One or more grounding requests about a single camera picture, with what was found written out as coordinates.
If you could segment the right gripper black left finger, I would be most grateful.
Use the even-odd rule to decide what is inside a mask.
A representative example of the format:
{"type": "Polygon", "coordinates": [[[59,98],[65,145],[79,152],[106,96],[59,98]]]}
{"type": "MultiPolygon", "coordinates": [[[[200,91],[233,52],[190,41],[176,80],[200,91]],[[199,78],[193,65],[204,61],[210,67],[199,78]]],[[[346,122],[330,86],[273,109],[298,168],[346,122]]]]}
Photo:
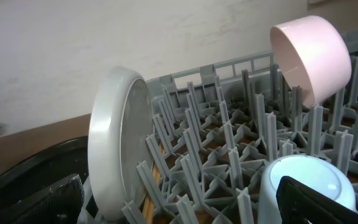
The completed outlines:
{"type": "Polygon", "coordinates": [[[0,211],[0,223],[76,223],[84,197],[80,176],[70,174],[0,211]]]}

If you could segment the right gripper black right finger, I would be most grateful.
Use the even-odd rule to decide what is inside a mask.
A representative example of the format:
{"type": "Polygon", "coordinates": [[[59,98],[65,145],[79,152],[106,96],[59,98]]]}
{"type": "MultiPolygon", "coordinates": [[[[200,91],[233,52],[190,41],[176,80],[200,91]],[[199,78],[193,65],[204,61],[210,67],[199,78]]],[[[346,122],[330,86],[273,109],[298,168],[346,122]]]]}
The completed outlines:
{"type": "Polygon", "coordinates": [[[281,178],[276,199],[282,224],[358,224],[358,213],[290,176],[281,178]]]}

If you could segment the light blue plastic cup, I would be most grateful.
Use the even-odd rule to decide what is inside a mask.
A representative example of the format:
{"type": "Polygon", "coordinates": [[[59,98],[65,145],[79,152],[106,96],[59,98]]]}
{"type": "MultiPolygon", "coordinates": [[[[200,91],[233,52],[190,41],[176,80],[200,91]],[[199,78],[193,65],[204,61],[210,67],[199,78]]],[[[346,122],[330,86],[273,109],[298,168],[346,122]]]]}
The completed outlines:
{"type": "Polygon", "coordinates": [[[350,180],[332,164],[302,154],[284,156],[265,168],[259,193],[257,222],[281,223],[276,193],[280,180],[289,176],[313,190],[356,211],[356,196],[350,180]]]}

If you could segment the grey plate with food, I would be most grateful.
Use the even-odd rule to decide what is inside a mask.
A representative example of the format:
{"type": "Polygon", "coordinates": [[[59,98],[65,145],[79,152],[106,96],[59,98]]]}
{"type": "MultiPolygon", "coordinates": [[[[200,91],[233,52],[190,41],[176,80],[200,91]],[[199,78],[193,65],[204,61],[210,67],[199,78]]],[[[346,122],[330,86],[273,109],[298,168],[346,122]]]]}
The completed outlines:
{"type": "Polygon", "coordinates": [[[88,134],[88,172],[99,213],[108,221],[124,215],[126,202],[141,205],[146,189],[137,171],[153,158],[145,141],[153,133],[152,103],[142,76],[113,68],[94,100],[88,134]]]}

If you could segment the pink bowl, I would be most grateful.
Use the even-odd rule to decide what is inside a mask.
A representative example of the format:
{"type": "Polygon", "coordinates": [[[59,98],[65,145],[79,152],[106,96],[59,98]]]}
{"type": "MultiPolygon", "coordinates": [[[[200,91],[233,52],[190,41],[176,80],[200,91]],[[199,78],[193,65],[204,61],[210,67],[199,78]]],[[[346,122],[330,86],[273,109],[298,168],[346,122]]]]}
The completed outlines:
{"type": "Polygon", "coordinates": [[[306,16],[270,30],[275,60],[288,85],[302,89],[309,108],[344,88],[352,66],[347,46],[337,29],[319,16],[306,16]]]}

